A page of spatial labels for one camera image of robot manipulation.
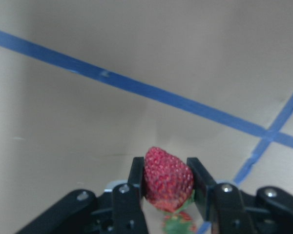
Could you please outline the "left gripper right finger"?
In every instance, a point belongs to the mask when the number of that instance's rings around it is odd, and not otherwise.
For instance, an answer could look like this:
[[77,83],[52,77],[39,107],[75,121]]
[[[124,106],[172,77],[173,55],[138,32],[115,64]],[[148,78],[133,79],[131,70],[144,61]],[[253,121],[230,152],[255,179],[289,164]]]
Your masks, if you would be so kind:
[[293,195],[274,186],[250,195],[229,182],[217,183],[195,157],[194,201],[213,234],[293,234]]

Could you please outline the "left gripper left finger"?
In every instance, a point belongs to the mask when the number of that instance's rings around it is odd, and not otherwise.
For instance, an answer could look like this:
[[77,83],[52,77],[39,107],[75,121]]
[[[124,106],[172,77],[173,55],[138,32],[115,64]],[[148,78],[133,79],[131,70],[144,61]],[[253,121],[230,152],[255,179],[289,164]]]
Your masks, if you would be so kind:
[[144,158],[135,157],[126,181],[115,181],[100,196],[69,192],[21,228],[20,234],[147,234],[142,211]]

